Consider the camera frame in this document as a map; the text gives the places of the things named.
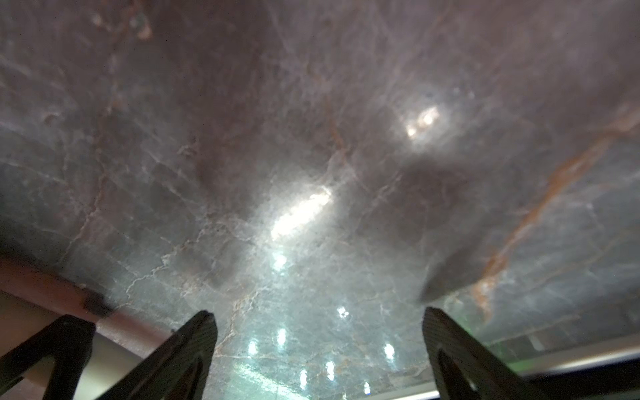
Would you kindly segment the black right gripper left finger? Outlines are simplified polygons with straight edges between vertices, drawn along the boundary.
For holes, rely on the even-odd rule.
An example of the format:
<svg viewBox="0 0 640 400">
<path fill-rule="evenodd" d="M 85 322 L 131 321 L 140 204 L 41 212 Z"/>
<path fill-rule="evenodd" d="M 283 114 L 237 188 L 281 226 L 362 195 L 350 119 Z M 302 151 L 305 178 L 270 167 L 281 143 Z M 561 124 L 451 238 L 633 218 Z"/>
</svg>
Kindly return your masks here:
<svg viewBox="0 0 640 400">
<path fill-rule="evenodd" d="M 200 311 L 101 399 L 201 399 L 218 340 L 215 316 Z"/>
</svg>

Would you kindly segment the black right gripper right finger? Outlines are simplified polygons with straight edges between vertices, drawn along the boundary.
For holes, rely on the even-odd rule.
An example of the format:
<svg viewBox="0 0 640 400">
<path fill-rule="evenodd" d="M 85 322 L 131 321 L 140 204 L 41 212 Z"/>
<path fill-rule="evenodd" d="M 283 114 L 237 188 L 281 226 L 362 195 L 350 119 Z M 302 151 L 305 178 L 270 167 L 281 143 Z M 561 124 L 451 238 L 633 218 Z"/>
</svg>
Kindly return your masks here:
<svg viewBox="0 0 640 400">
<path fill-rule="evenodd" d="M 547 399 L 439 308 L 423 315 L 423 340 L 441 399 Z"/>
</svg>

